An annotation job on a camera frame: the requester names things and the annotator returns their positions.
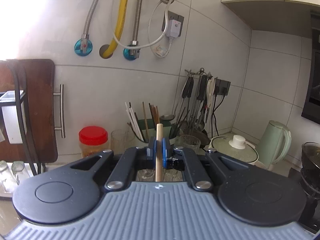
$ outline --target stainless steel handle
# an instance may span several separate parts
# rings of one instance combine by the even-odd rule
[[[53,93],[54,96],[59,96],[60,97],[60,127],[54,127],[55,131],[61,131],[61,137],[65,138],[66,137],[66,131],[64,129],[64,103],[63,103],[63,98],[64,98],[64,84],[60,84],[60,92],[59,93]]]

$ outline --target wooden cutting board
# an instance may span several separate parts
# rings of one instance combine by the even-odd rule
[[[31,129],[39,161],[55,162],[58,158],[53,115],[55,65],[49,59],[23,59],[12,62],[18,73],[20,87],[23,68],[26,71]],[[10,69],[0,62],[0,92],[8,90],[14,90],[13,77]],[[0,111],[0,128],[5,137],[5,141],[0,143],[0,160],[27,162],[22,144],[10,144],[3,126]]]

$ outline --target black cable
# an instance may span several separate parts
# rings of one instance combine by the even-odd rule
[[[217,106],[216,108],[215,108],[215,105],[216,105],[217,95],[215,95],[215,97],[214,97],[213,110],[212,110],[212,114],[211,114],[211,137],[213,137],[212,117],[214,117],[214,126],[215,126],[215,128],[216,128],[217,136],[219,136],[219,132],[218,132],[218,128],[217,128],[217,118],[216,118],[214,112],[215,112],[215,111],[218,109],[218,107],[222,104],[222,102],[223,102],[223,100],[224,100],[225,97],[226,97],[226,95],[224,94],[221,102],[218,104],[218,106]]]
[[[226,95],[223,95],[223,98],[222,98],[222,100],[221,100],[221,102],[218,104],[218,106],[215,108],[215,111],[218,109],[218,107],[222,104],[222,102],[223,102],[223,100],[224,100],[224,98],[226,97]]]
[[[216,106],[216,100],[217,100],[217,94],[214,95],[214,103],[213,103],[213,107],[212,107],[212,114],[211,114],[211,137],[213,138],[213,124],[212,124],[212,117],[214,114],[214,108]]]

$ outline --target mint green kettle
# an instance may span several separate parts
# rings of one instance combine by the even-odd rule
[[[271,170],[287,154],[291,145],[291,132],[282,123],[269,121],[256,150],[259,161]]]

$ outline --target white lid knob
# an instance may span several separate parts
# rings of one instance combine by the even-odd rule
[[[233,139],[229,141],[229,144],[236,149],[243,150],[245,149],[245,138],[241,135],[234,135]]]

